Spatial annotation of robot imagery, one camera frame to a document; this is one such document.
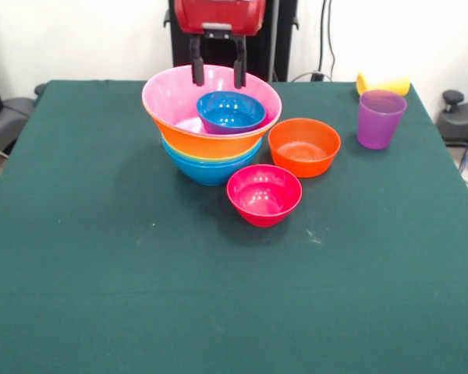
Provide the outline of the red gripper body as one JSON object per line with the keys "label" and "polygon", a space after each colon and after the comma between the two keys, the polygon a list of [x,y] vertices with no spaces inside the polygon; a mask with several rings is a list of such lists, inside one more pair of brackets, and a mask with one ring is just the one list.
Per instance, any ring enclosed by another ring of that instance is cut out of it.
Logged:
{"label": "red gripper body", "polygon": [[174,12],[183,33],[202,37],[208,32],[226,32],[252,37],[264,22],[266,1],[176,0]]}

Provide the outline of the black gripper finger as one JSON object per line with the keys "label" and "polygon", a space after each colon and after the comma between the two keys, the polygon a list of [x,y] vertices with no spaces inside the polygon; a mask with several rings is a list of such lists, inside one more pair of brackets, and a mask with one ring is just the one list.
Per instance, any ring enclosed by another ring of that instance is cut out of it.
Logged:
{"label": "black gripper finger", "polygon": [[236,60],[234,61],[234,86],[241,89],[246,85],[246,37],[235,36]]}
{"label": "black gripper finger", "polygon": [[204,60],[200,54],[200,35],[192,35],[190,38],[190,59],[192,68],[192,80],[196,86],[204,85]]}

